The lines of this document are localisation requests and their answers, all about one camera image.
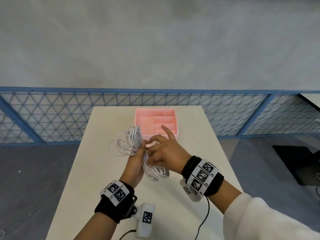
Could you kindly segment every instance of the white sweater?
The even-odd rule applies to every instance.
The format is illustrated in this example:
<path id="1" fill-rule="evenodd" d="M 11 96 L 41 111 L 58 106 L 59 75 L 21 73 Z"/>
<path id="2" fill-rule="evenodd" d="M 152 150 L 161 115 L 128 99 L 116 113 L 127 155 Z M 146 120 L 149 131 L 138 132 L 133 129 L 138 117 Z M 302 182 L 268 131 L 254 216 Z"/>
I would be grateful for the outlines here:
<path id="1" fill-rule="evenodd" d="M 225 240 L 320 240 L 320 233 L 243 193 L 223 218 Z"/>

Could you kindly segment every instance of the concrete wall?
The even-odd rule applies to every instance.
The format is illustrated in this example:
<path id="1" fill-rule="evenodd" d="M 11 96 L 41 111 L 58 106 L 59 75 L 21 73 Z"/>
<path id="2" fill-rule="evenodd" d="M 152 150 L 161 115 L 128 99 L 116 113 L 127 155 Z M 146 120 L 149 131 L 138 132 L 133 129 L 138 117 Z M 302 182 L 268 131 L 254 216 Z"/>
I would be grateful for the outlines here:
<path id="1" fill-rule="evenodd" d="M 0 86 L 320 90 L 318 0 L 0 0 Z"/>

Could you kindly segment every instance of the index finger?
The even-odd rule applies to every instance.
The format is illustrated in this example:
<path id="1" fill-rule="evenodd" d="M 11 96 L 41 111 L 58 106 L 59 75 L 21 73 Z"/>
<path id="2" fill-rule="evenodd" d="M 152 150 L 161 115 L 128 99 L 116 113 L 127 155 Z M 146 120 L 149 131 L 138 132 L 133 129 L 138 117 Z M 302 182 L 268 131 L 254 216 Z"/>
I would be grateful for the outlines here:
<path id="1" fill-rule="evenodd" d="M 168 139 L 162 135 L 154 135 L 150 138 L 150 140 L 148 141 L 148 144 L 150 144 L 151 142 L 154 141 L 159 141 L 160 143 L 167 141 Z"/>
<path id="2" fill-rule="evenodd" d="M 165 125 L 161 125 L 161 128 L 167 133 L 170 140 L 175 140 L 174 134 L 168 127 L 166 127 Z"/>

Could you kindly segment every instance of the white table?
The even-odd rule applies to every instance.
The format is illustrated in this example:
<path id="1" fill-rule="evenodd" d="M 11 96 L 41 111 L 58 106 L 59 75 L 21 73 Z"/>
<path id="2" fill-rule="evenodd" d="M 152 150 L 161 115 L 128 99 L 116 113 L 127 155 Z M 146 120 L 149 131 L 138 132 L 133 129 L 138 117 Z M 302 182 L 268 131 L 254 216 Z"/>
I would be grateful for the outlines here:
<path id="1" fill-rule="evenodd" d="M 201 106 L 166 106 L 176 109 L 178 142 L 192 155 L 216 165 L 237 189 L 241 186 L 227 160 Z M 134 123 L 136 107 L 95 107 L 82 138 L 47 240 L 73 239 L 94 213 L 99 192 L 125 168 L 127 157 L 115 157 L 108 144 Z M 182 176 L 170 172 L 169 179 L 152 182 L 145 176 L 135 189 L 137 205 L 155 205 L 153 232 L 149 239 L 194 239 L 206 216 L 205 198 L 192 202 L 179 184 Z M 210 214 L 202 226 L 199 239 L 223 239 L 222 214 L 210 203 Z M 118 225 L 113 239 L 135 229 L 136 220 L 126 219 Z M 134 233 L 125 238 L 135 239 Z"/>
<path id="2" fill-rule="evenodd" d="M 320 108 L 320 93 L 301 93 L 301 95 Z"/>

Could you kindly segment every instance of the pink box compartment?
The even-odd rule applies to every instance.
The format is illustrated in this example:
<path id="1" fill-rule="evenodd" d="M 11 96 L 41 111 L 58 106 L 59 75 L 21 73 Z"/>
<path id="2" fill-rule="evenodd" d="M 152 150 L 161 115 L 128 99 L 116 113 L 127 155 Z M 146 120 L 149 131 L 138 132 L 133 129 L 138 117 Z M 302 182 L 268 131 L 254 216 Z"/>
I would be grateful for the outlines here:
<path id="1" fill-rule="evenodd" d="M 174 109 L 137 108 L 134 126 L 140 125 L 142 138 L 149 140 L 153 135 L 168 138 L 161 125 L 168 127 L 175 138 L 178 138 L 178 123 Z"/>

